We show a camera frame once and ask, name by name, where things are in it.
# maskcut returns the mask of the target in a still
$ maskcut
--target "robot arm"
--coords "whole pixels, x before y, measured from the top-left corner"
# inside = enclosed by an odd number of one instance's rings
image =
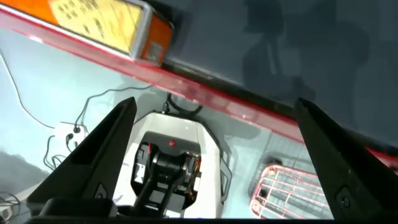
[[[299,99],[295,110],[334,218],[395,218],[398,210],[395,173],[313,103]],[[135,115],[136,103],[130,98],[120,102],[105,117],[28,197],[27,206],[35,216],[28,223],[85,222],[89,219],[101,223],[139,221],[116,217],[119,213],[129,217],[162,217],[171,193],[186,178],[186,154],[149,150],[153,153],[149,153],[146,181],[134,206],[117,208],[112,201]],[[147,202],[158,182],[167,184],[167,190],[157,208],[148,210]]]
[[[296,119],[335,220],[396,217],[398,177],[313,103]]]

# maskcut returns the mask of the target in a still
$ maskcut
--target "white cable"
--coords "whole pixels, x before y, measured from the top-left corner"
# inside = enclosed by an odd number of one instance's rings
[[[17,85],[16,85],[16,83],[15,83],[14,77],[11,75],[11,72],[10,72],[10,70],[9,70],[8,64],[7,64],[7,62],[6,62],[6,59],[5,59],[4,56],[3,56],[2,50],[0,50],[0,58],[1,58],[2,64],[4,65],[4,68],[5,68],[6,71],[7,71],[8,77],[11,79],[11,82],[12,82],[12,85],[13,85],[13,87],[14,87],[14,90],[15,90],[15,92],[17,93],[18,102],[19,102],[19,105],[21,106],[21,108],[26,112],[26,114],[27,114],[28,116],[30,116],[30,117],[31,117],[33,120],[35,120],[37,123],[41,124],[42,126],[44,126],[44,127],[46,127],[46,128],[54,129],[54,127],[51,127],[51,126],[49,126],[49,125],[47,125],[47,124],[44,124],[43,122],[39,121],[37,118],[35,118],[33,115],[31,115],[31,114],[29,113],[29,111],[25,108],[24,104],[22,103],[21,96],[19,95],[18,87],[17,87]]]

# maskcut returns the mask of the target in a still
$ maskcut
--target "black cable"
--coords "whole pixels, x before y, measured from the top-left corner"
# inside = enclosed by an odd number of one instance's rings
[[[10,218],[8,218],[7,220],[5,220],[6,223],[7,223],[7,222],[8,222],[9,220],[11,220],[13,217],[17,217],[17,216],[20,214],[20,212],[21,212],[21,201],[20,201],[15,195],[13,195],[13,194],[11,194],[11,193],[4,192],[4,191],[0,191],[0,195],[1,195],[1,194],[6,194],[6,195],[9,195],[9,196],[13,197],[13,198],[15,199],[15,202],[16,202],[16,203],[11,203],[12,201],[10,201],[10,200],[5,200],[4,198],[0,197],[0,205],[1,205],[2,203],[7,203],[7,205],[4,205],[4,206],[9,206],[9,207],[12,207],[12,206],[15,206],[15,205],[18,206],[18,212],[17,212],[17,214],[16,214],[16,215],[13,214],[13,215],[11,215]]]
[[[54,127],[51,127],[51,126],[49,126],[49,125],[47,125],[47,124],[45,124],[45,123],[39,121],[37,118],[35,118],[35,117],[25,108],[24,104],[22,103],[22,99],[21,99],[21,96],[20,96],[20,94],[19,94],[19,90],[18,90],[17,84],[15,83],[14,77],[11,75],[10,69],[9,69],[9,67],[8,67],[8,64],[7,64],[7,62],[6,62],[6,59],[4,58],[4,56],[3,56],[1,50],[0,50],[0,58],[1,58],[1,61],[2,61],[3,65],[4,65],[4,67],[6,68],[6,71],[7,71],[8,76],[9,76],[10,79],[11,79],[11,82],[12,82],[12,85],[14,86],[15,92],[17,93],[19,105],[21,106],[21,108],[22,108],[33,120],[35,120],[36,122],[38,122],[38,123],[41,124],[42,126],[45,126],[46,128],[54,129]]]
[[[47,139],[47,150],[45,151],[44,158],[43,158],[43,163],[46,167],[48,167],[51,171],[55,170],[55,167],[52,167],[51,163],[48,161],[48,156],[49,156],[49,151],[50,151],[50,141],[52,138],[55,136],[52,135]]]
[[[72,153],[72,150],[69,148],[69,140],[71,140],[73,138],[73,134],[68,134],[67,135],[67,140],[66,140],[66,144],[67,144],[67,149],[70,153]]]
[[[149,86],[146,86],[146,87],[142,87],[142,88],[140,88],[140,87],[126,87],[126,88],[122,88],[122,89],[108,89],[108,90],[104,91],[103,93],[90,96],[89,98],[87,98],[86,103],[85,103],[85,105],[84,105],[82,111],[80,112],[79,116],[78,116],[77,119],[76,119],[75,127],[74,127],[73,131],[74,131],[75,133],[79,133],[79,132],[80,132],[80,129],[77,127],[78,122],[79,122],[79,119],[80,119],[81,117],[83,117],[83,119],[84,119],[84,114],[86,113],[88,103],[90,102],[90,100],[91,100],[92,98],[96,98],[96,97],[99,97],[99,96],[103,96],[103,95],[105,95],[105,94],[107,94],[107,93],[109,93],[109,92],[111,92],[111,91],[121,92],[121,91],[126,91],[126,90],[146,90],[146,89],[149,89],[150,87],[152,87],[152,85],[149,85]]]
[[[191,111],[183,109],[183,108],[181,108],[180,106],[178,106],[177,104],[174,103],[174,101],[172,100],[172,94],[171,93],[167,93],[166,102],[170,103],[170,105],[183,116],[194,117],[195,115],[197,115],[203,109],[202,105],[198,105],[198,108],[196,108],[195,110],[191,110]]]
[[[54,156],[51,157],[51,161],[52,161],[52,164],[53,164],[55,169],[59,166],[59,164],[62,163],[62,161],[61,161],[61,159],[59,157],[63,157],[63,159],[66,158],[66,156],[63,156],[63,155],[54,155]]]

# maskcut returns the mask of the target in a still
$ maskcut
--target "gray floor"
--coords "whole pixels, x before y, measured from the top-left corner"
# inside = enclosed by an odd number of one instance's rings
[[[61,121],[74,123],[91,95],[110,88],[147,85],[8,30],[0,30],[0,48],[14,76],[23,104],[37,119],[50,126]],[[0,94],[0,148],[8,154],[20,155],[29,164],[49,172],[42,161],[47,138],[53,131],[36,123],[23,112],[3,67],[0,68]],[[130,96],[137,98],[137,116],[153,109],[161,109],[165,100],[165,93],[156,88],[108,93],[95,98],[90,102],[85,116],[88,130],[92,130],[115,104]],[[181,99],[177,103],[193,106]],[[303,145],[275,134],[271,137],[269,130],[257,129],[208,108],[201,112],[201,116],[232,151],[230,166],[233,180],[224,208],[226,218],[253,217],[249,211],[248,187],[266,146],[267,152],[276,153],[280,157],[290,156],[285,158],[286,165],[297,167],[300,163],[294,164],[294,161],[301,158],[305,161],[302,164],[306,166],[301,168],[313,170],[308,154],[303,153],[306,151]],[[51,143],[50,156],[67,155],[67,152],[63,141]]]

